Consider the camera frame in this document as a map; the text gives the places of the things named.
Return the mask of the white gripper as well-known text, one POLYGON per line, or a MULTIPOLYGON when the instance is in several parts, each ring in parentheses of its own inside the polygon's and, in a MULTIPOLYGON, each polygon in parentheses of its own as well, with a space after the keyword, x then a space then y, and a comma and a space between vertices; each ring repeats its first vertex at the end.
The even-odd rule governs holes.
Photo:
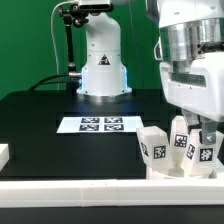
POLYGON ((182 108, 188 131, 199 129, 204 145, 216 143, 218 122, 224 122, 224 57, 205 57, 194 60, 190 72, 205 81, 204 85, 171 79, 173 74, 169 63, 160 63, 160 75, 166 100, 182 108))

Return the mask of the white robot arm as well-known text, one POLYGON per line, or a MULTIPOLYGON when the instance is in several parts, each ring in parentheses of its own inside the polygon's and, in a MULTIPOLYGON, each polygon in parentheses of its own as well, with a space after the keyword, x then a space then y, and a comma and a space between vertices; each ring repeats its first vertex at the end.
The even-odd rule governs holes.
MULTIPOLYGON (((104 10, 114 0, 82 0, 87 12, 87 62, 77 93, 93 100, 129 93, 120 59, 119 26, 104 10)), ((166 100, 201 126, 206 145, 224 122, 224 0, 145 0, 159 31, 154 57, 166 100)))

